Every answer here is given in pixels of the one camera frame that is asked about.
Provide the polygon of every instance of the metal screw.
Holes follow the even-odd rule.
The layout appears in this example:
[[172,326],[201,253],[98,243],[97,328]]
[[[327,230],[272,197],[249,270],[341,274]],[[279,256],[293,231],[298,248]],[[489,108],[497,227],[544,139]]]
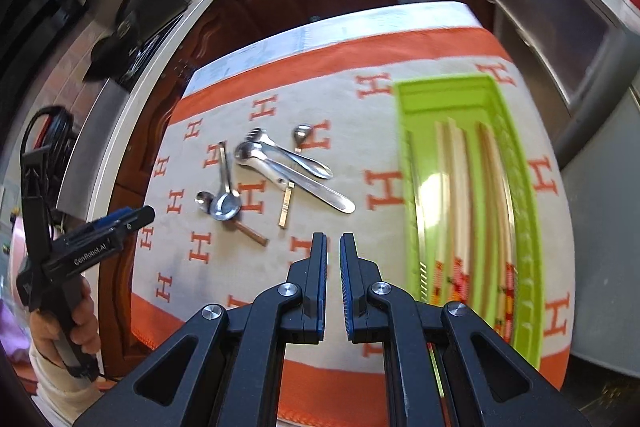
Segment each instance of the metal screw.
[[447,304],[447,311],[456,317],[462,317],[468,311],[468,308],[462,302],[452,302]]
[[202,316],[208,321],[212,321],[220,317],[220,315],[222,315],[222,308],[217,304],[210,304],[202,309]]
[[290,297],[298,293],[298,287],[292,282],[284,282],[278,286],[278,293],[283,297]]
[[374,282],[371,285],[371,291],[376,295],[387,295],[391,292],[391,285],[384,281]]

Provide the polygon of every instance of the dark floor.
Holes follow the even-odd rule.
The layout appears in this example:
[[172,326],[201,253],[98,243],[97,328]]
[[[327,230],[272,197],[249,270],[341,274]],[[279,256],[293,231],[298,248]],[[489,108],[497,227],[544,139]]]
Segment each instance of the dark floor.
[[561,393],[586,416],[591,427],[610,427],[631,399],[638,400],[640,380],[569,357]]

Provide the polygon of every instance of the tablecloth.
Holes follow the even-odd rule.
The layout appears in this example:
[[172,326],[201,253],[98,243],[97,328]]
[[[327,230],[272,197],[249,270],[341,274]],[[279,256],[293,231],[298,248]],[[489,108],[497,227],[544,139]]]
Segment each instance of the tablecloth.
[[[131,328],[156,347],[202,306],[234,307],[286,277],[308,255],[313,232],[328,236],[325,341],[289,345],[278,416],[315,426],[386,425],[382,348],[348,343],[342,316],[338,241],[353,232],[358,254],[402,286],[404,205],[396,108],[390,84],[444,73],[485,71],[508,102],[537,196],[545,265],[546,324],[540,371],[559,386],[574,313],[574,244],[551,144],[522,76],[464,5],[430,3],[370,10],[258,42],[196,73],[166,130],[146,194],[155,222],[138,234]],[[341,214],[294,192],[289,226],[278,228],[282,191],[233,166],[242,221],[270,239],[260,247],[198,210],[199,190],[216,192],[217,144],[228,152],[257,126],[292,146],[291,130],[314,126],[304,153],[329,165],[326,182],[356,204]]]

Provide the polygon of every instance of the green basket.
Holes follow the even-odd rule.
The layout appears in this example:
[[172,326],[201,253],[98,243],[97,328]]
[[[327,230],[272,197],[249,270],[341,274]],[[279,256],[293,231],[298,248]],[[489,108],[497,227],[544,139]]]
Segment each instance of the green basket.
[[[414,298],[420,299],[420,261],[412,175],[422,185],[429,176],[439,172],[436,122],[453,119],[456,126],[466,134],[470,188],[473,194],[471,265],[474,269],[470,275],[472,290],[469,302],[474,309],[483,309],[482,318],[490,325],[494,324],[497,291],[484,291],[485,280],[489,281],[491,288],[497,288],[498,254],[494,247],[487,248],[485,245],[487,216],[484,209],[487,193],[483,182],[481,140],[476,132],[478,123],[483,123],[494,132],[513,205],[516,284],[511,345],[531,365],[539,368],[544,328],[544,281],[538,214],[529,178],[529,166],[500,89],[491,76],[480,73],[398,82],[393,89],[398,105],[401,168],[407,211],[407,290]],[[413,137],[411,145],[407,143],[407,132]],[[414,172],[409,162],[410,148],[414,156]],[[443,233],[439,230],[441,228],[443,227],[435,224],[425,229],[426,280],[429,284],[433,283],[434,277],[433,245],[436,245],[438,234]],[[442,296],[440,305],[445,303],[446,298],[447,296]]]

